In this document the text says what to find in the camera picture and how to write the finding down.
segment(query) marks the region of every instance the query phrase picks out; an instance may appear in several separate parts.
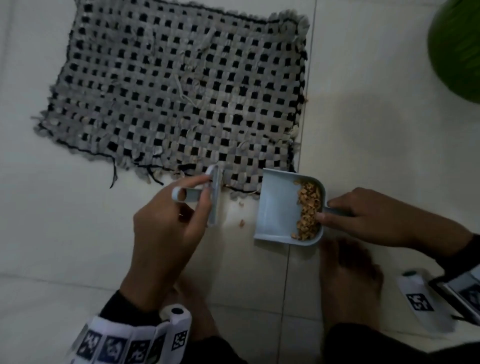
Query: white wristband with markers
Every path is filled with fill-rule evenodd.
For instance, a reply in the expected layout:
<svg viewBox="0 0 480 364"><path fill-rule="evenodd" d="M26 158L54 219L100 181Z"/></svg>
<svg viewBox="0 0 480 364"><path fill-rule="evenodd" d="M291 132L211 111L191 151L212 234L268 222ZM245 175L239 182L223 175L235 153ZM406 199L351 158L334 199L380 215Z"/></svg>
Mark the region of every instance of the white wristband with markers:
<svg viewBox="0 0 480 364"><path fill-rule="evenodd" d="M192 316L180 304L160 312L158 326L134 327L94 317L67 355L68 364L179 364Z"/></svg>

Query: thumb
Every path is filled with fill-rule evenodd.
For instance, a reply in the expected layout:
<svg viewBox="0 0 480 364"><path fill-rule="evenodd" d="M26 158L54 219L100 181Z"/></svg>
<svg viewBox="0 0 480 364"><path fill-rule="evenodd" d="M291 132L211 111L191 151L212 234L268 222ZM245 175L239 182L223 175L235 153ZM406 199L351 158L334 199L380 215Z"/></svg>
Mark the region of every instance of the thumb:
<svg viewBox="0 0 480 364"><path fill-rule="evenodd" d="M360 234L360 218L317 212L315 214L315 219L328 228L344 231L353 236L358 236Z"/></svg>
<svg viewBox="0 0 480 364"><path fill-rule="evenodd" d="M208 223L208 215L212 210L210 189L204 188L200 194L195 212L185 230L185 240L188 244L198 244L205 234Z"/></svg>

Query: woven mat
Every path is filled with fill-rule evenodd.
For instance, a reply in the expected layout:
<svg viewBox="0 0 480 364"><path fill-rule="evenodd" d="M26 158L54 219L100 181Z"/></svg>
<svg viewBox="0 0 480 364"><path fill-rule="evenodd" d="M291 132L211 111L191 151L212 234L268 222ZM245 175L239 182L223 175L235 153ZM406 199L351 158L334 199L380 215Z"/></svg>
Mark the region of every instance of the woven mat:
<svg viewBox="0 0 480 364"><path fill-rule="evenodd" d="M199 3L77 0L67 61L36 131L160 182L211 164L240 194L292 170L309 23Z"/></svg>

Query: crumb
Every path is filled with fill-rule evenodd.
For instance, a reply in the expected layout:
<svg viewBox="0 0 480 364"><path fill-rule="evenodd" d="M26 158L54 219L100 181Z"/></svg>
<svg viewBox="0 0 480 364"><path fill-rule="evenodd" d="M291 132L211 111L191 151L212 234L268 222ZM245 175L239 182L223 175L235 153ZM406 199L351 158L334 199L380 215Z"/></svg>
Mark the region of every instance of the crumb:
<svg viewBox="0 0 480 364"><path fill-rule="evenodd" d="M320 188L313 182L300 182L301 188L298 191L298 205L302 205L300 220L297 221L298 234L293 233L291 237L300 241L310 240L318 233L320 225L315 219L315 213L320 210L321 196Z"/></svg>

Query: green pot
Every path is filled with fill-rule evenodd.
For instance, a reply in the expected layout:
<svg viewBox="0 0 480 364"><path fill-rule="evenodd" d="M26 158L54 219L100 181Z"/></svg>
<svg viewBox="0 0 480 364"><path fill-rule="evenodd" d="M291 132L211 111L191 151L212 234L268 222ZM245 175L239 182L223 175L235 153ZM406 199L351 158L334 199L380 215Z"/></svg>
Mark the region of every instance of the green pot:
<svg viewBox="0 0 480 364"><path fill-rule="evenodd" d="M430 62L457 95L480 103L480 0L448 0L428 34Z"/></svg>

